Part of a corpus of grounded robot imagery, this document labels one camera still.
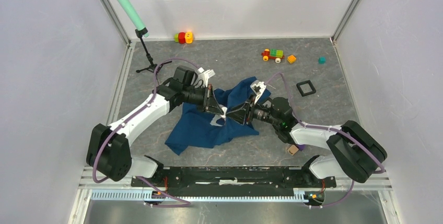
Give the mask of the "blue Mickey Mouse t-shirt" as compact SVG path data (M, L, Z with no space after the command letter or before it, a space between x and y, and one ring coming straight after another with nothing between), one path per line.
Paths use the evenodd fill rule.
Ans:
M230 110L244 103L252 95L250 86L256 80L257 78L252 76L240 81L231 89L215 89L215 98L220 105ZM203 113L198 111L195 105L184 103L182 115L165 144L176 155L180 155L189 146L214 148L234 138L256 135L259 135L259 131L252 125L241 125L228 117Z

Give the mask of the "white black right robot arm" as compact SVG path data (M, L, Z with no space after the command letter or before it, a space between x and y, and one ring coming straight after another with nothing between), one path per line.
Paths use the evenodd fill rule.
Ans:
M286 98L276 97L254 102L251 96L245 103L228 110L227 117L241 125L253 120L271 124L278 138L301 149L316 146L329 150L329 156L315 155L302 171L302 181L316 186L327 177L345 175L358 183L365 183L387 159L386 150L357 122L348 120L342 125L323 126L300 122Z

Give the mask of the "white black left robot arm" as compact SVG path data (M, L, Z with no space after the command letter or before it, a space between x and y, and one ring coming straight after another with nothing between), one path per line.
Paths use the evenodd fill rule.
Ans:
M164 180L160 163L148 156L134 156L130 147L138 136L162 116L182 103L193 104L202 112L224 115L226 110L217 102L208 80L215 75L212 69L194 70L186 66L176 68L174 76L153 89L152 94L138 107L110 125L97 124L91 133L86 162L106 179L119 181L126 176L142 176L151 186Z

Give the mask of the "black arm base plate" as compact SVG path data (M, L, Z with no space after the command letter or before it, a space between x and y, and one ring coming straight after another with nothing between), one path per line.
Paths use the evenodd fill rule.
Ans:
M335 188L335 177L316 178L307 168L163 167L148 181L173 196L292 196L295 188Z

